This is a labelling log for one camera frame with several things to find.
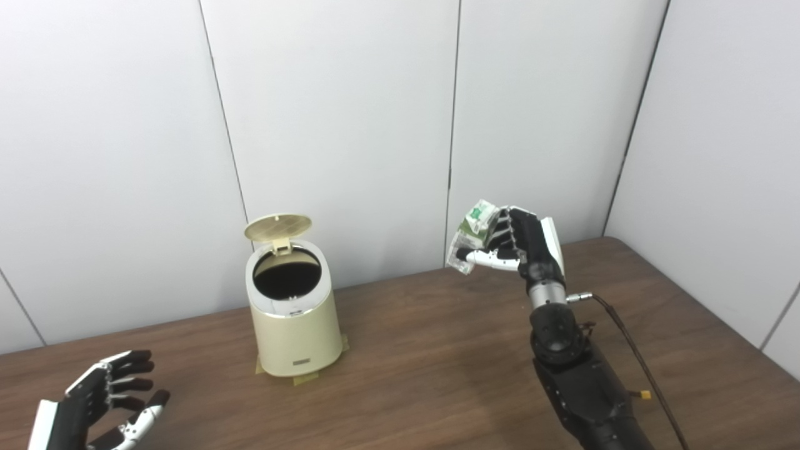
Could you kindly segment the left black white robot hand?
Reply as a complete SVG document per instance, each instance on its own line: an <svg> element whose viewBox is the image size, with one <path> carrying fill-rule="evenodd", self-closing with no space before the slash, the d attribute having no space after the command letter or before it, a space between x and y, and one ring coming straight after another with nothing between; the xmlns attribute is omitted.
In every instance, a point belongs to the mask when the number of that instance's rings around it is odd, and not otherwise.
<svg viewBox="0 0 800 450"><path fill-rule="evenodd" d="M134 449L162 416L171 398L157 390L149 401L132 395L149 391L151 379L140 375L154 370L150 350L123 351L100 359L77 377L60 401L39 402L27 447L29 449ZM132 415L92 441L89 430L112 410Z"/></svg>

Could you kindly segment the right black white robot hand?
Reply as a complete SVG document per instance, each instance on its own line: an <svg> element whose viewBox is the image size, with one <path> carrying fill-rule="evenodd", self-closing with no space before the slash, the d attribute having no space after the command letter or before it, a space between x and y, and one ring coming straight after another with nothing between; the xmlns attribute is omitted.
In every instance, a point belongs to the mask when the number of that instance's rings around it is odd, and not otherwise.
<svg viewBox="0 0 800 450"><path fill-rule="evenodd" d="M529 287L566 284L563 254L551 217L480 201L449 245L447 264L469 274L475 266L518 273Z"/></svg>

